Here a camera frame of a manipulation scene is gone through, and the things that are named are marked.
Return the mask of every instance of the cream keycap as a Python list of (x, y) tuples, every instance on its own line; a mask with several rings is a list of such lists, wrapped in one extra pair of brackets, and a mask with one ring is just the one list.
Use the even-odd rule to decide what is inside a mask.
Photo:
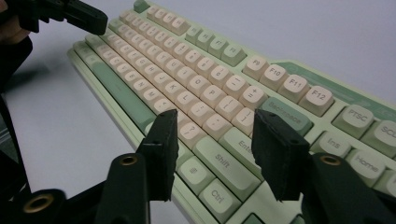
[(249, 109), (254, 110), (259, 108), (266, 99), (268, 99), (268, 96), (262, 89), (256, 86), (249, 86), (239, 97), (239, 102)]
[(248, 86), (249, 85), (244, 78), (238, 75), (233, 75), (226, 81), (222, 89), (233, 98), (239, 99)]
[(334, 98), (332, 98), (330, 91), (320, 86), (313, 86), (300, 101), (299, 105), (316, 116), (321, 117), (333, 102)]
[(245, 135), (250, 135), (253, 131), (254, 111), (244, 107), (233, 118), (232, 124), (241, 130)]
[(206, 78), (202, 76), (195, 76), (187, 84), (187, 89), (194, 93), (197, 97), (200, 97), (205, 89), (209, 86), (210, 82)]
[(277, 92), (297, 104), (308, 91), (309, 85), (305, 78), (290, 75)]
[(189, 113), (190, 108), (198, 103), (200, 100), (190, 91), (183, 91), (175, 100), (175, 105), (184, 113)]
[(210, 73), (209, 81), (219, 88), (223, 88), (225, 82), (233, 75), (228, 68), (218, 65)]
[(254, 55), (247, 61), (242, 72), (256, 80), (260, 80), (268, 66), (269, 64), (266, 59), (261, 56)]
[(239, 103), (239, 101), (235, 100), (232, 96), (227, 95), (219, 102), (215, 110), (228, 121), (231, 121), (242, 108), (244, 107)]
[(214, 114), (205, 121), (203, 129), (216, 141), (219, 141), (219, 139), (232, 127), (233, 125), (227, 119), (219, 114)]
[(171, 31), (175, 33), (176, 35), (182, 35), (186, 33), (186, 31), (190, 28), (190, 25), (188, 22), (186, 22), (183, 18), (177, 17), (173, 22), (171, 26)]
[(190, 149), (207, 134), (194, 122), (188, 122), (180, 128), (178, 137)]
[(205, 91), (201, 94), (200, 98), (207, 105), (215, 108), (216, 105), (222, 100), (227, 94), (215, 85), (208, 86)]
[(163, 111), (167, 111), (170, 109), (176, 109), (176, 106), (170, 102), (167, 98), (161, 98), (157, 102), (154, 103), (152, 110), (156, 115), (161, 114)]

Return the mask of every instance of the black object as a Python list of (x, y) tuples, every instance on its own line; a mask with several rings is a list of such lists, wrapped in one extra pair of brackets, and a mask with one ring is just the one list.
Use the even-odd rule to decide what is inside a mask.
[(305, 223), (396, 223), (346, 161), (327, 153), (311, 156), (309, 144), (279, 116), (255, 111), (251, 148), (277, 200), (304, 195)]
[(38, 33), (38, 21), (67, 22), (95, 35), (106, 31), (107, 15), (78, 0), (6, 0), (8, 10), (0, 13), (0, 24), (18, 15), (21, 28)]
[(178, 152), (177, 111), (161, 113), (136, 153), (113, 160), (107, 180), (66, 200), (58, 189), (0, 203), (5, 224), (149, 223), (149, 201), (168, 201)]

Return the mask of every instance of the keycap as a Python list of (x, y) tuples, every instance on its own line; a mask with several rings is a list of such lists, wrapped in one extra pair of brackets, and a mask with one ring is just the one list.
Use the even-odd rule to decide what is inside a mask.
[(260, 184), (256, 176), (210, 136), (197, 142), (192, 152), (242, 201)]
[(311, 147), (313, 152), (327, 152), (344, 158), (352, 145), (340, 134), (325, 132)]
[(209, 207), (219, 222), (224, 222), (241, 204), (233, 194), (217, 179), (199, 195), (201, 201)]
[(195, 156), (192, 156), (180, 165), (177, 172), (197, 195), (215, 179), (212, 172), (210, 172)]
[(230, 70), (222, 65), (215, 67), (210, 73), (209, 81), (219, 88), (223, 88), (225, 82), (233, 75)]
[(182, 35), (186, 33), (186, 31), (190, 28), (190, 25), (188, 22), (186, 22), (183, 18), (177, 17), (173, 22), (171, 26), (171, 31), (175, 33), (176, 35)]
[(299, 105), (321, 117), (333, 102), (334, 99), (330, 91), (320, 86), (313, 86), (300, 101)]
[(215, 108), (216, 105), (222, 100), (227, 94), (215, 85), (208, 86), (201, 94), (200, 98), (207, 105)]
[(215, 109), (225, 119), (231, 121), (242, 108), (243, 106), (239, 101), (235, 100), (232, 96), (227, 95), (219, 102)]
[(269, 63), (266, 59), (261, 56), (254, 55), (247, 61), (247, 64), (245, 65), (242, 72), (256, 80), (260, 80), (262, 74), (268, 68), (268, 66)]
[(297, 75), (290, 75), (283, 85), (279, 87), (279, 94), (285, 96), (294, 103), (298, 103), (309, 91), (308, 81)]
[(246, 53), (240, 46), (230, 44), (221, 54), (221, 60), (230, 66), (236, 66), (246, 58)]
[(176, 169), (180, 168), (186, 160), (193, 156), (191, 150), (189, 150), (186, 145), (184, 145), (180, 140), (178, 140), (178, 153), (177, 153), (177, 163)]
[(186, 40), (192, 43), (193, 45), (196, 44), (198, 35), (202, 32), (202, 28), (196, 25), (192, 25), (186, 33)]
[(209, 45), (207, 52), (220, 59), (222, 52), (228, 46), (228, 41), (222, 37), (216, 36)]
[(238, 75), (233, 75), (226, 81), (222, 89), (233, 98), (239, 99), (247, 88), (248, 83), (244, 78)]
[(219, 143), (239, 161), (241, 161), (251, 173), (263, 180), (262, 170), (258, 165), (256, 165), (253, 153), (251, 152), (251, 139), (249, 137), (237, 128), (232, 127), (220, 138)]
[(373, 121), (373, 112), (360, 105), (349, 105), (332, 124), (355, 138), (360, 138)]
[(268, 98), (260, 108), (280, 116), (300, 135), (305, 135), (312, 127), (312, 121), (307, 116), (275, 97)]
[(385, 171), (384, 162), (366, 151), (354, 149), (346, 160), (368, 187), (372, 187)]
[(193, 105), (188, 112), (189, 117), (199, 126), (202, 126), (214, 114), (215, 111), (202, 101)]
[(375, 122), (361, 141), (389, 157), (396, 156), (396, 123), (391, 120)]
[(203, 30), (198, 35), (195, 45), (198, 48), (203, 49), (204, 51), (207, 51), (209, 49), (210, 43), (212, 42), (212, 40), (214, 38), (215, 38), (215, 36), (213, 35), (213, 32), (207, 31), (207, 30)]
[(386, 193), (392, 197), (396, 196), (396, 171), (386, 170), (373, 186), (374, 189)]
[(205, 120), (202, 128), (215, 140), (219, 141), (219, 139), (232, 127), (233, 125), (230, 121), (219, 114), (213, 114), (210, 118)]
[(199, 140), (206, 136), (206, 133), (194, 122), (185, 124), (178, 133), (178, 137), (188, 148), (193, 148)]
[(265, 92), (257, 86), (247, 87), (239, 97), (239, 101), (242, 103), (242, 105), (248, 107), (251, 110), (259, 108), (266, 99), (268, 99), (267, 94), (265, 94)]
[(250, 135), (253, 131), (254, 111), (245, 107), (233, 118), (232, 124), (241, 130), (245, 135)]

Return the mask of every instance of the shift key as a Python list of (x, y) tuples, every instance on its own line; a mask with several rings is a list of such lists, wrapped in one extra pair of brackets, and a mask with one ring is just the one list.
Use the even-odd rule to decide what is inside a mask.
[(210, 136), (202, 138), (192, 151), (241, 201), (261, 183)]
[(299, 135), (304, 136), (312, 127), (312, 122), (307, 116), (281, 102), (275, 97), (270, 97), (262, 104), (260, 109), (272, 112), (285, 120)]

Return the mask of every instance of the green keycap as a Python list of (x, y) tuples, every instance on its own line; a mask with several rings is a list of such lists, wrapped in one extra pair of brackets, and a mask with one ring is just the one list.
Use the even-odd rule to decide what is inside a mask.
[(242, 162), (242, 164), (244, 164), (251, 173), (257, 176), (260, 180), (264, 180), (260, 166), (256, 165), (256, 162), (254, 161), (250, 148), (251, 139), (249, 137), (239, 129), (232, 127), (220, 138), (219, 143), (240, 162)]
[(202, 32), (202, 28), (196, 25), (190, 27), (186, 33), (186, 40), (195, 45), (199, 34)]
[(268, 98), (268, 100), (262, 104), (261, 109), (280, 116), (301, 136), (304, 136), (312, 127), (312, 122), (307, 116), (279, 101), (275, 97)]
[(209, 45), (209, 52), (211, 55), (215, 56), (216, 58), (220, 59), (222, 52), (227, 48), (228, 41), (222, 37), (216, 36)]
[(246, 57), (247, 55), (244, 50), (240, 46), (234, 44), (227, 46), (227, 48), (225, 48), (224, 52), (221, 54), (221, 60), (232, 67), (235, 67)]
[(243, 224), (262, 224), (263, 222), (259, 220), (256, 215), (250, 214)]
[(242, 201), (261, 183), (210, 136), (202, 138), (192, 152)]
[(92, 71), (141, 132), (155, 120), (154, 112), (105, 63), (94, 64)]
[(136, 0), (134, 2), (134, 11), (141, 13), (149, 8), (149, 4), (145, 0)]

